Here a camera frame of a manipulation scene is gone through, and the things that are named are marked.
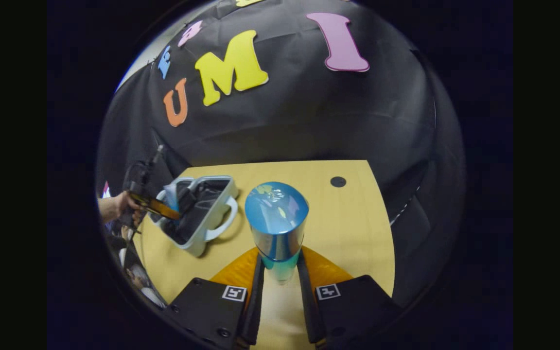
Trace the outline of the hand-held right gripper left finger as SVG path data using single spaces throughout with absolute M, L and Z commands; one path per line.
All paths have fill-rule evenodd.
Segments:
M 264 271 L 252 248 L 211 279 L 193 278 L 169 304 L 169 321 L 206 350 L 248 350 L 257 343 Z

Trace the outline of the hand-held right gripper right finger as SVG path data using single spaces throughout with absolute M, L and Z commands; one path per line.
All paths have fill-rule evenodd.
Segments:
M 308 339 L 316 350 L 367 350 L 402 316 L 370 276 L 352 277 L 306 246 L 297 261 Z

